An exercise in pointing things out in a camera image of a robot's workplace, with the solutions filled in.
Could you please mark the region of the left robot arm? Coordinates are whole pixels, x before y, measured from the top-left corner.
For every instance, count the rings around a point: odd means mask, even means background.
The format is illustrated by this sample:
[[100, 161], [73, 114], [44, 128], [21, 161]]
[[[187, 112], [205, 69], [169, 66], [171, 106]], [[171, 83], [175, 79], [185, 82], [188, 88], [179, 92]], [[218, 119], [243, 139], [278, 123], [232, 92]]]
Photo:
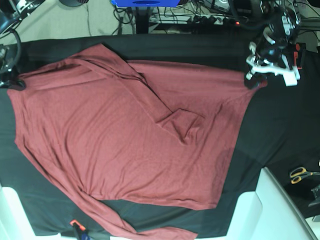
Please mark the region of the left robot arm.
[[281, 75], [287, 87], [296, 86], [301, 76], [294, 60], [294, 45], [301, 18], [294, 3], [291, 1], [288, 7], [284, 0], [262, 0], [260, 8], [267, 9], [267, 16], [256, 23], [242, 21], [234, 1], [229, 0], [228, 4], [232, 15], [243, 28], [261, 31], [257, 40], [248, 45], [250, 54], [246, 58], [248, 72], [244, 76], [244, 85], [248, 89], [256, 88], [273, 74]]

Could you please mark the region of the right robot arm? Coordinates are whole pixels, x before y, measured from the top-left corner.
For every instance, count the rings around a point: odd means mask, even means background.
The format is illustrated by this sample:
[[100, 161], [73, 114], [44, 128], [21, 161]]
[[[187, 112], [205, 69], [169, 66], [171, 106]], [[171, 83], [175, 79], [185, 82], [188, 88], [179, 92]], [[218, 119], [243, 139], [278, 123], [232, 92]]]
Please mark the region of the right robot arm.
[[2, 0], [0, 2], [0, 87], [22, 91], [17, 64], [22, 55], [22, 41], [17, 32], [22, 21], [31, 15], [42, 0]]

